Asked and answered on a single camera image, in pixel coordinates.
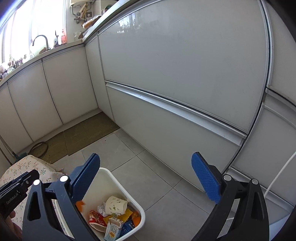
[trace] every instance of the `drawer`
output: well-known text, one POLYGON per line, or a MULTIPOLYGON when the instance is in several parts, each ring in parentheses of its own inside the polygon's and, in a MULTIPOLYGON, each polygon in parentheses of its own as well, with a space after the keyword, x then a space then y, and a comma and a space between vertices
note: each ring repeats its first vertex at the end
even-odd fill
POLYGON ((106 86, 115 122, 199 189, 192 154, 199 151, 223 172, 245 137, 212 117, 157 95, 112 82, 106 86))
POLYGON ((288 28, 267 3, 273 32, 273 71, 268 87, 296 104, 296 42, 288 28))
MULTIPOLYGON (((268 187, 296 151, 296 107, 271 90, 258 119, 233 165, 268 187)), ((289 203, 296 204, 296 159, 272 186, 289 203)))
POLYGON ((248 132, 267 79, 262 12, 259 1, 162 0, 118 16, 99 34, 105 78, 248 132))

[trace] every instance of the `countertop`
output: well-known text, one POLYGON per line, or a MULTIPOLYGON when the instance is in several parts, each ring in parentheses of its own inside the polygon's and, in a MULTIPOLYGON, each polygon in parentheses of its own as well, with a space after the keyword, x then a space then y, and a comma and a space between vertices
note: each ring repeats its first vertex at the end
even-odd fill
POLYGON ((131 6, 139 0, 119 0, 111 8, 109 8, 95 24, 90 28, 87 34, 83 37, 82 42, 85 43, 91 36, 96 33, 105 23, 107 23, 111 18, 119 14, 121 11, 131 6))
POLYGON ((59 52, 61 50, 76 46, 76 45, 82 45, 82 40, 78 40, 78 41, 74 41, 72 43, 67 43, 64 45, 61 45, 59 47, 50 49, 44 53, 41 53, 39 55, 37 55, 36 57, 30 59, 28 62, 22 64, 21 66, 17 67, 14 71, 12 71, 10 74, 8 74, 3 80, 0 81, 0 87, 5 84, 8 80, 10 80, 11 78, 13 78, 17 73, 19 73, 20 71, 22 71, 23 69, 27 68, 29 65, 35 63, 38 60, 41 60, 51 54, 54 54, 56 52, 59 52))

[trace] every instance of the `white plastic basket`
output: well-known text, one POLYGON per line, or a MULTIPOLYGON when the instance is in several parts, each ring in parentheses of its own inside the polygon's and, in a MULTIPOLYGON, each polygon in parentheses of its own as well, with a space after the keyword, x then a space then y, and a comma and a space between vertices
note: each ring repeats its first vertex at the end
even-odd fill
MULTIPOLYGON (((139 229, 141 229, 145 223, 145 212, 143 208, 132 198, 132 196, 123 188, 123 186, 117 181, 117 179, 113 176, 113 174, 106 168, 100 167, 96 176, 94 177, 91 185, 89 186, 84 198, 83 202, 85 205, 83 206, 82 216, 85 221, 89 223, 89 212, 91 210, 97 209, 98 205, 102 205, 103 202, 106 202, 110 196, 115 196, 128 201, 128 204, 132 206, 138 214, 141 216, 141 222, 137 227, 135 227, 132 231, 128 232, 124 236, 118 238, 116 241, 122 241, 127 239, 129 236, 133 235, 139 229)), ((73 237, 63 215, 61 209, 56 201, 57 213, 59 218, 65 228, 66 234, 70 237, 73 237)), ((103 241, 105 233, 99 232, 91 227, 93 232, 97 235, 97 237, 103 241)))

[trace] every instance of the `doormat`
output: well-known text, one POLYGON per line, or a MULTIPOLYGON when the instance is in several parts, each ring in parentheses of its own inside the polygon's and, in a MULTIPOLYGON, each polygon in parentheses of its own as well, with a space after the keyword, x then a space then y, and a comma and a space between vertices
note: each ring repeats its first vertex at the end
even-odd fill
MULTIPOLYGON (((46 141, 46 143, 48 144, 48 150, 40 159, 53 164, 57 160, 68 155, 63 132, 60 132, 59 134, 50 138, 48 141, 46 141)), ((30 154, 33 156, 40 156, 45 151, 45 149, 46 145, 42 144, 31 151, 30 154)))
POLYGON ((64 131, 68 155, 119 129, 104 112, 90 117, 64 131))
MULTIPOLYGON (((72 155, 117 129, 119 126, 104 112, 100 112, 46 141, 48 150, 41 159, 53 164, 62 157, 72 155)), ((32 155, 39 156, 45 148, 45 145, 37 147, 32 151, 32 155)))

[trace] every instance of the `cabinet door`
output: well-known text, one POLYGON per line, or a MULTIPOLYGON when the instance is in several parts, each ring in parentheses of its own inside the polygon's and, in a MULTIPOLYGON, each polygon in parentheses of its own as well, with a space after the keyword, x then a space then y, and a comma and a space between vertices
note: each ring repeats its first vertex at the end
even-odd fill
POLYGON ((192 154, 199 151, 222 172, 240 147, 240 133, 200 112, 111 82, 107 91, 116 123, 200 189, 191 166, 192 154))
POLYGON ((96 100, 99 108, 104 111, 111 119, 113 119, 110 103, 105 86, 105 79, 102 69, 98 38, 94 38, 85 46, 87 65, 91 82, 94 87, 96 100))
POLYGON ((33 141, 62 125, 46 83, 42 63, 8 84, 15 108, 33 141))
POLYGON ((0 103, 0 135, 18 153, 33 141, 15 110, 7 84, 0 90, 0 103))
POLYGON ((163 0, 143 7, 99 34, 105 78, 248 132, 267 78, 261 10, 251 0, 163 0))
POLYGON ((296 104, 296 42, 276 11, 266 5, 274 41, 273 72, 268 87, 296 104))
POLYGON ((84 47, 45 59, 43 66, 50 93, 64 124, 98 108, 84 47))
MULTIPOLYGON (((255 126, 234 166, 268 187, 296 151, 296 107, 272 91, 266 96, 255 126)), ((292 160, 272 186, 296 204, 296 160, 292 160)))

